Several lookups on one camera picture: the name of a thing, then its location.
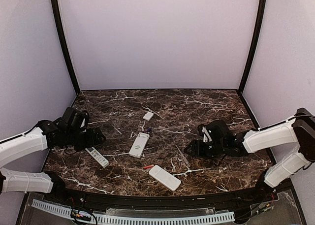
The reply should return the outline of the small white buttoned remote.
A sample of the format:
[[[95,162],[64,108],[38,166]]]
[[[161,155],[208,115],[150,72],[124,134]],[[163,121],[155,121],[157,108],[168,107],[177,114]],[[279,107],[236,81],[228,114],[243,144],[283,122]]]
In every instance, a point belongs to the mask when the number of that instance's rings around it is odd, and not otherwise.
[[[85,149],[103,168],[109,165],[109,161],[94,147]]]

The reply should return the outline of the red blue battery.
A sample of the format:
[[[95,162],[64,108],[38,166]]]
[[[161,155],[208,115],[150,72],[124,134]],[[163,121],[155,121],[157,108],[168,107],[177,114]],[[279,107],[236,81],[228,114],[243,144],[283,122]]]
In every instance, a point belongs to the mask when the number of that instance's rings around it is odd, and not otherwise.
[[[153,168],[153,167],[154,167],[154,165],[151,164],[151,165],[145,166],[143,169],[146,170],[146,169],[150,169],[150,168]]]

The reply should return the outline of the white TCL remote control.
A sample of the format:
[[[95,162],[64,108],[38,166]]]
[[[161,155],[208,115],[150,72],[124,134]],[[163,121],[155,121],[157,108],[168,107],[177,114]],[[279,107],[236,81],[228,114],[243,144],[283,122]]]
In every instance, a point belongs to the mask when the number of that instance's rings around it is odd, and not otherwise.
[[[129,151],[129,155],[135,158],[140,158],[149,138],[149,134],[140,132]]]

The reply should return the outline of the white battery cover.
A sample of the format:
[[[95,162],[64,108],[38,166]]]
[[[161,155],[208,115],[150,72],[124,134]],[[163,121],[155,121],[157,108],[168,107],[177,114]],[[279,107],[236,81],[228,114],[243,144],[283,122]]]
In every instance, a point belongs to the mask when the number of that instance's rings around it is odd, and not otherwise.
[[[146,121],[149,121],[153,116],[154,116],[154,113],[148,111],[148,112],[143,116],[143,119],[146,120]]]

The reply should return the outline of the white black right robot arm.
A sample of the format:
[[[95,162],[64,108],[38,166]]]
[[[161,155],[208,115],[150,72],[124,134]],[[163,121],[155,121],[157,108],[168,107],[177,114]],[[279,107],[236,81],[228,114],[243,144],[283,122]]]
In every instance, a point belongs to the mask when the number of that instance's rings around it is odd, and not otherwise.
[[[193,140],[184,152],[204,159],[243,157],[279,145],[296,144],[279,163],[262,173],[251,192],[255,202],[262,202],[271,188],[315,162],[315,117],[305,108],[299,108],[295,115],[279,123],[238,134],[233,134],[223,120],[199,125],[198,132],[202,138]]]

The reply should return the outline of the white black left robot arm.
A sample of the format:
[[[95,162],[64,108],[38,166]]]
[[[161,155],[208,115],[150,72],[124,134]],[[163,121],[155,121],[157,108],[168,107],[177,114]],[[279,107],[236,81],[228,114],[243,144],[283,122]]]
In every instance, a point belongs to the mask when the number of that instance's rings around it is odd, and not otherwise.
[[[56,146],[72,146],[80,152],[101,145],[106,137],[100,128],[89,128],[89,113],[68,107],[54,121],[41,120],[30,130],[0,142],[0,192],[39,192],[50,194],[58,203],[69,200],[65,182],[55,172],[14,171],[5,165],[35,152]]]

